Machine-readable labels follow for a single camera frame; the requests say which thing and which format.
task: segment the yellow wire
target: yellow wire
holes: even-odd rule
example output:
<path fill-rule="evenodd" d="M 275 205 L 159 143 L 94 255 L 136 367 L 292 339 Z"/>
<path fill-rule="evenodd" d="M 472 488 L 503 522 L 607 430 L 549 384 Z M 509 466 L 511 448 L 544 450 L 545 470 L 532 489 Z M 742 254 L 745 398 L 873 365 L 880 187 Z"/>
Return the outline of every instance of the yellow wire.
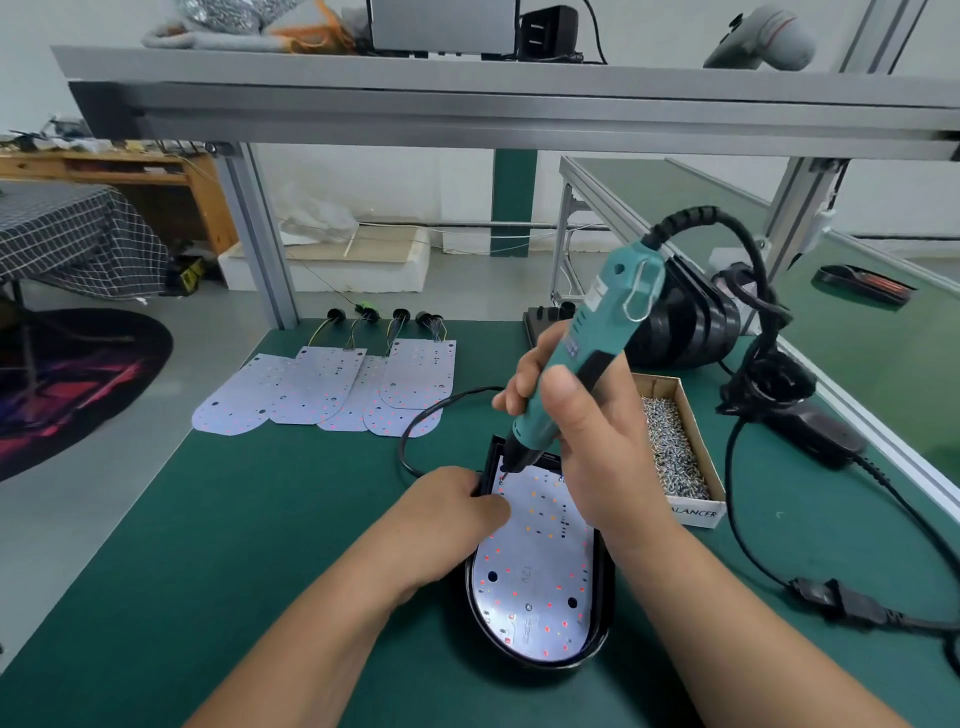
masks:
<path fill-rule="evenodd" d="M 311 344 L 313 344 L 313 340 L 317 338 L 317 334 L 320 333 L 320 329 L 325 327 L 329 323 L 330 323 L 329 319 L 324 319 L 324 322 L 317 327 L 316 331 L 313 332 L 313 336 L 310 337 L 310 341 L 308 341 L 306 345 L 310 346 Z"/>

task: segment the wooden drawer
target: wooden drawer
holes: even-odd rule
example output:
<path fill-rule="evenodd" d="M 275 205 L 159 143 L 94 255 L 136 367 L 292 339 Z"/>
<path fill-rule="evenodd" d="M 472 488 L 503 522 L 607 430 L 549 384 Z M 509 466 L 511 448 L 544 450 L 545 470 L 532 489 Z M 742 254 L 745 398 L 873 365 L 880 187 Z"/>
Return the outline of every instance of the wooden drawer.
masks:
<path fill-rule="evenodd" d="M 0 157 L 0 178 L 23 180 L 62 180 L 66 169 L 62 159 Z"/>

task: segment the plaid tablecloth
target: plaid tablecloth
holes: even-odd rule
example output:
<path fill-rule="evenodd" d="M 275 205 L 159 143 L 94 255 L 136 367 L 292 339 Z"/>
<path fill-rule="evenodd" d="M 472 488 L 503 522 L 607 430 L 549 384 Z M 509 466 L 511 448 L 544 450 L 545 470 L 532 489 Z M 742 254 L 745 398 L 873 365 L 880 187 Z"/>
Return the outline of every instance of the plaid tablecloth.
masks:
<path fill-rule="evenodd" d="M 112 187 L 0 181 L 0 283 L 131 299 L 163 290 L 166 263 L 166 246 Z"/>

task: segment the plastic bag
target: plastic bag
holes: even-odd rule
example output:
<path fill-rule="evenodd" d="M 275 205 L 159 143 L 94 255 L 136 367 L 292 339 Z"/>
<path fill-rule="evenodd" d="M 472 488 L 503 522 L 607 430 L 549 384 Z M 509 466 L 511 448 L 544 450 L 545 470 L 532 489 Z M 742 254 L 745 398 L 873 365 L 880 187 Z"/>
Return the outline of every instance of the plastic bag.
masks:
<path fill-rule="evenodd" d="M 300 187 L 285 184 L 276 200 L 284 245 L 338 243 L 347 245 L 360 224 L 345 206 L 310 197 Z"/>

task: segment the black power supply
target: black power supply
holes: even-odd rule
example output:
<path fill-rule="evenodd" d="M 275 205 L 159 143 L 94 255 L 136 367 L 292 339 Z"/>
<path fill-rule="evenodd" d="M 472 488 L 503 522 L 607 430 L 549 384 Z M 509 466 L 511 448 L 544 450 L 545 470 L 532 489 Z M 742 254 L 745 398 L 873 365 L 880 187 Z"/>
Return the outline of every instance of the black power supply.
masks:
<path fill-rule="evenodd" d="M 809 401 L 768 412 L 761 421 L 831 470 L 845 468 L 867 451 L 867 441 L 857 432 Z"/>
<path fill-rule="evenodd" d="M 520 61 L 547 61 L 577 52 L 577 12 L 567 5 L 555 5 L 520 16 L 516 57 Z"/>

